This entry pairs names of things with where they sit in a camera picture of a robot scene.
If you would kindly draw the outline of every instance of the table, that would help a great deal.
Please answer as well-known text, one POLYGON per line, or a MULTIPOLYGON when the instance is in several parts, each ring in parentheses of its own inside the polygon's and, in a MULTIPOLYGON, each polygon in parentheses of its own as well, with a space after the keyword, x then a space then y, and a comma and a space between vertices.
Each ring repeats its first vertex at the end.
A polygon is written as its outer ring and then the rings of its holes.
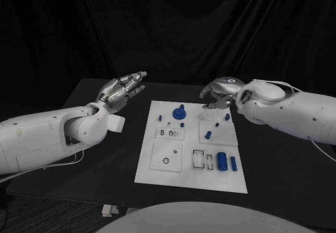
MULTIPOLYGON (((63 108, 95 101, 107 80, 82 79, 63 108)), ((231 107, 248 194, 134 183, 150 101, 212 102, 198 98, 202 86, 144 83, 146 89, 120 111, 121 133, 108 132, 71 166, 16 177, 7 194, 104 203, 133 208, 179 201, 241 206, 304 226, 336 228, 336 163, 310 141, 251 123, 231 107)), ((323 150, 333 156, 329 145, 323 150)))

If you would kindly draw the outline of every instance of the white panel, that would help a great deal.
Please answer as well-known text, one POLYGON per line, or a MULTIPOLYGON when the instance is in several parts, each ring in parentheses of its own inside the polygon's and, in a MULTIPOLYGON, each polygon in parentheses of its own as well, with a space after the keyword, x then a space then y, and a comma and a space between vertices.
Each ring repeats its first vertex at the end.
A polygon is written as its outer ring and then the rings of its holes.
POLYGON ((185 140, 185 130, 157 127, 156 138, 185 140))
POLYGON ((180 171, 182 144, 154 141, 150 169, 180 171))
POLYGON ((216 127, 213 121, 199 121, 199 142, 206 144, 219 144, 228 146, 238 146, 235 126, 231 122, 221 122, 216 127), (211 138, 206 139, 206 132, 211 131, 211 138))
POLYGON ((229 131, 229 135, 235 135, 235 128, 232 123, 232 118, 225 121, 225 115, 231 114, 229 109, 215 109, 203 110, 203 104, 196 103, 182 103, 182 102, 164 102, 164 101, 151 101, 147 126, 144 131, 144 141, 138 159, 138 168, 136 174, 137 183, 177 186, 186 188, 208 189, 216 191, 247 193, 245 178, 239 160, 239 151, 238 146, 228 146, 228 140, 225 137, 224 144, 209 144, 209 142, 200 143, 199 141, 199 122, 208 124, 212 122, 219 123, 218 129, 225 129, 229 131), (173 118, 172 112, 179 108, 180 104, 185 105, 186 118, 183 120, 176 120, 173 118), (176 141, 167 138, 156 138, 157 128, 170 128, 180 129, 180 123, 185 123, 185 140, 176 141), (151 153, 154 141, 177 143, 182 145, 182 158, 180 158, 180 172, 172 172, 166 170, 150 169, 151 164, 151 153), (206 160, 208 155, 212 155, 212 164, 213 170, 208 169, 195 169, 193 168, 193 150, 205 151, 205 163, 208 165, 209 161, 206 160), (228 158, 228 171, 218 170, 216 164, 216 153, 225 152, 228 158), (236 158, 236 167, 238 171, 232 171, 232 166, 229 162, 229 157, 235 156, 236 158))

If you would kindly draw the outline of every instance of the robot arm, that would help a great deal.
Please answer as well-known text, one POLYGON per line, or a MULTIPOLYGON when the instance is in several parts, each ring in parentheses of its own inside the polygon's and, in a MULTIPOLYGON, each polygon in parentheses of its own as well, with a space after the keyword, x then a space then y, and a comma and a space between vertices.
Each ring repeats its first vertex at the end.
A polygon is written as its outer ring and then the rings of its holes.
POLYGON ((97 145, 107 131, 121 132, 124 118, 114 115, 144 89, 133 89, 146 72, 112 79, 97 101, 84 107, 19 116, 0 123, 0 174, 27 171, 97 145), (65 135, 78 143, 66 144, 65 135))
POLYGON ((199 97, 211 91, 218 101, 203 108, 228 108, 235 100, 238 113, 255 124, 267 124, 296 137, 336 145, 336 98, 307 92, 287 94, 268 82, 254 80, 244 84, 232 77, 215 79, 199 97))

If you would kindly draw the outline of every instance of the white board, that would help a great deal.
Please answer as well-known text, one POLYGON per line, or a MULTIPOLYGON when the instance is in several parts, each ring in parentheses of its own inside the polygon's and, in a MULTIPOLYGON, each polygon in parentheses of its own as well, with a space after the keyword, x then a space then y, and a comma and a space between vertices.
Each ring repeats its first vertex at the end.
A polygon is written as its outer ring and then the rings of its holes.
POLYGON ((196 103, 151 101, 134 182, 247 193, 235 126, 232 118, 225 121, 225 115, 231 114, 229 109, 203 110, 202 106, 202 104, 196 103), (183 120, 176 120, 172 112, 179 108, 180 104, 185 105, 186 118, 183 120), (219 123, 219 127, 206 130, 206 128, 213 127, 212 124, 216 123, 219 123), (160 132, 157 129, 159 127, 172 129, 172 131, 183 129, 183 140, 180 140, 180 138, 160 138, 160 134, 157 134, 160 132), (209 140, 205 139, 202 143, 200 138, 205 137, 203 131, 212 131, 213 137, 211 137, 209 140), (180 169, 179 171, 150 169, 153 156, 157 158, 157 161, 160 160, 161 164, 159 163, 157 165, 164 166, 161 162, 163 155, 156 154, 153 150, 156 142, 169 142, 167 145, 170 145, 170 143, 180 144, 180 167, 176 167, 180 169), (205 164, 208 164, 208 155, 212 155, 213 170, 193 168, 193 150, 203 151, 205 164), (216 153, 219 152, 226 153, 228 171, 218 170, 216 153), (234 156, 236 160, 236 171, 232 171, 231 156, 234 156))

